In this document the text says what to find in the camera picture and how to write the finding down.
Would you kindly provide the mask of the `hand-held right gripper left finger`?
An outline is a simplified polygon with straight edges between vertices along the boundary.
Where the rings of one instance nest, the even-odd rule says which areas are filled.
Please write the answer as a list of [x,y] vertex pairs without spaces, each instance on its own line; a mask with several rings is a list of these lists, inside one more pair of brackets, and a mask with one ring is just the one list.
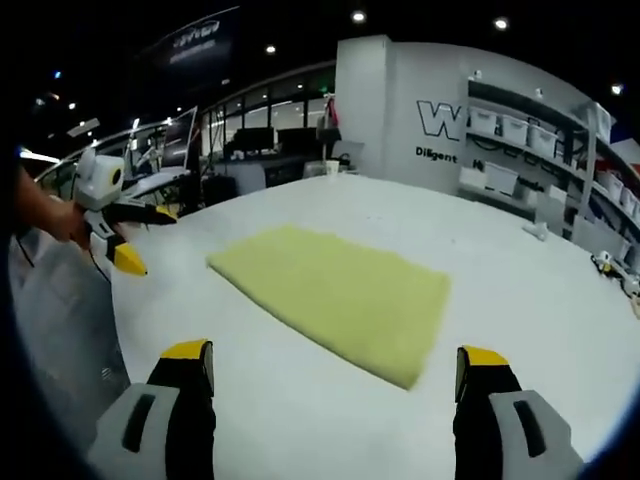
[[173,345],[97,421],[88,463],[100,479],[212,479],[213,398],[213,343]]

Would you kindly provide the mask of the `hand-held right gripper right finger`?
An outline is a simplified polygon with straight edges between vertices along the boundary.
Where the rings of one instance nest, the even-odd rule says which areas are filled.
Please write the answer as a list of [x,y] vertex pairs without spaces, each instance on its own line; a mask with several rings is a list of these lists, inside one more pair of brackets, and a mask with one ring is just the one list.
[[457,349],[453,419],[457,479],[575,479],[584,461],[571,428],[500,354]]

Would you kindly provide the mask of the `person's left hand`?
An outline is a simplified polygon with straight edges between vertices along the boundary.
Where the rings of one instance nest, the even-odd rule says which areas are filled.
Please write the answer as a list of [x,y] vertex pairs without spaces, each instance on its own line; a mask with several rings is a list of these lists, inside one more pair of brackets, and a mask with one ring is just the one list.
[[90,234],[84,210],[76,202],[51,198],[45,226],[46,231],[56,240],[73,241],[82,250],[90,249]]

